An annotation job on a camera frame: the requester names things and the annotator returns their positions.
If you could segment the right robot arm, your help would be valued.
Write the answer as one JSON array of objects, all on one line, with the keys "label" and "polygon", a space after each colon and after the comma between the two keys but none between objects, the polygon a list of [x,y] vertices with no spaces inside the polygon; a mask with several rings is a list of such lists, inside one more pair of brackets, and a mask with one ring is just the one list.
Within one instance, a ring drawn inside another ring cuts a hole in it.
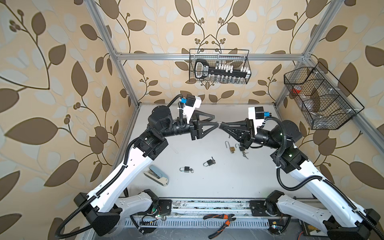
[{"label": "right robot arm", "polygon": [[371,232],[375,232],[380,239],[384,238],[384,233],[378,228],[380,215],[352,201],[296,146],[296,141],[302,137],[296,124],[265,117],[220,123],[219,128],[245,149],[253,143],[275,149],[271,158],[276,165],[279,185],[290,192],[305,187],[324,206],[323,209],[315,208],[283,192],[274,191],[266,198],[271,215],[279,210],[314,226],[331,240],[367,240]]}]

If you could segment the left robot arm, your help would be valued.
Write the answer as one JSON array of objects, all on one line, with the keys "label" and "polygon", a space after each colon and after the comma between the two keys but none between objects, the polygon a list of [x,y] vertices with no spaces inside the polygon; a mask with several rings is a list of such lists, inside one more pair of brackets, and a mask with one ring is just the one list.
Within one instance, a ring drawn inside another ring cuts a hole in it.
[{"label": "left robot arm", "polygon": [[148,117],[146,130],[128,144],[122,162],[92,191],[75,197],[78,208],[58,226],[57,239],[71,238],[90,229],[99,236],[115,233],[127,216],[153,207],[157,197],[152,191],[122,199],[120,195],[168,146],[168,136],[190,134],[193,140],[201,139],[209,133],[209,130],[203,131],[204,124],[218,127],[213,115],[206,114],[203,121],[199,119],[204,114],[198,111],[202,103],[199,96],[177,95],[171,102],[175,101],[179,104],[179,118],[172,118],[169,105],[155,107]]}]

